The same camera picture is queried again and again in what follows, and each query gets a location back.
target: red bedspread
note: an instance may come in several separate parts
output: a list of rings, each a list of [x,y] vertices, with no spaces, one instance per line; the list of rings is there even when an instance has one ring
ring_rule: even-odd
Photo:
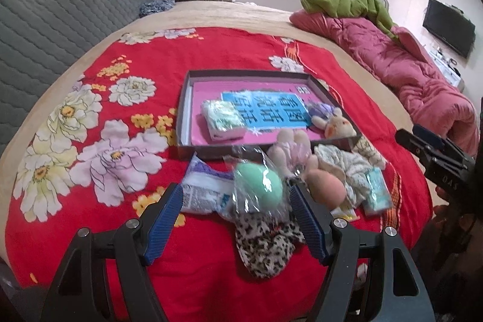
[[[128,34],[85,71],[76,89],[88,92],[56,109],[19,168],[6,229],[8,256],[19,282],[48,285],[78,228],[87,226],[94,232],[117,228],[137,217],[143,204],[156,197],[156,190],[162,192],[170,182],[182,179],[187,162],[175,159],[172,127],[188,70],[274,67],[303,68],[324,79],[388,159],[385,178],[395,208],[381,218],[364,218],[360,212],[362,218],[354,225],[377,232],[382,225],[393,225],[411,247],[431,215],[427,183],[412,156],[395,142],[394,125],[330,52],[286,38],[225,28]],[[129,81],[124,78],[130,76],[135,79],[127,89]],[[76,112],[82,105],[84,113]],[[75,117],[82,127],[74,132],[75,122],[70,119]],[[104,161],[95,161],[92,146],[107,152]],[[56,152],[62,148],[63,153]],[[149,160],[137,161],[139,152]],[[103,169],[128,158],[123,168],[131,171],[129,178],[122,178],[114,167],[110,172]],[[213,167],[225,169],[222,163]],[[259,280],[243,266],[234,240],[234,226],[216,215],[178,217],[163,256],[148,268],[170,321],[280,322],[310,309],[325,269],[306,246],[299,247],[279,276]],[[108,272],[115,308],[125,317],[113,261]]]

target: metal screw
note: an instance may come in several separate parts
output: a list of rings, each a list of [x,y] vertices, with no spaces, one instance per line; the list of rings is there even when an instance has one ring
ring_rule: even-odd
[[[345,228],[347,226],[347,221],[344,220],[343,218],[336,218],[334,220],[334,225],[337,227],[337,228]]]
[[[127,220],[126,222],[126,227],[130,229],[137,228],[139,225],[139,220],[136,220],[135,218],[131,218],[131,220]]]
[[[389,235],[389,236],[396,236],[398,234],[398,232],[395,230],[395,228],[393,227],[386,227],[385,229],[385,232]]]
[[[85,238],[89,234],[89,228],[81,228],[77,231],[77,236]]]

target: packaged item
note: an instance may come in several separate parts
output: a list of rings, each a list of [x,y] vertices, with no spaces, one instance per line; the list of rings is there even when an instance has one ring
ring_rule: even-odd
[[[318,116],[323,120],[329,120],[331,116],[334,115],[334,110],[336,107],[326,103],[315,103],[310,101],[307,104],[307,110],[309,112],[310,117]]]
[[[245,121],[229,101],[205,100],[201,112],[213,141],[242,138],[246,133]]]
[[[181,181],[183,187],[183,213],[211,214],[217,212],[233,221],[233,172],[212,169],[196,154],[189,163]]]
[[[362,203],[366,215],[381,214],[383,211],[393,208],[391,194],[389,194],[381,169],[375,167],[366,172],[365,176],[369,183],[369,194]]]
[[[263,213],[276,220],[288,220],[288,187],[277,167],[259,148],[233,147],[224,160],[233,171],[233,202],[237,215]]]

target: gray quilted mattress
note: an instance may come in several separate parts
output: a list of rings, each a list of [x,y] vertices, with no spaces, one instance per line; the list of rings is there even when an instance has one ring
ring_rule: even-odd
[[[47,88],[150,0],[0,0],[0,155]]]

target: leopard print fabric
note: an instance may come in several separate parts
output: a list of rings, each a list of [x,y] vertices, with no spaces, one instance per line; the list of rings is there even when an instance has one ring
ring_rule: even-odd
[[[277,222],[260,214],[236,220],[236,245],[250,273],[265,279],[278,275],[287,265],[303,234],[291,214],[289,222]]]

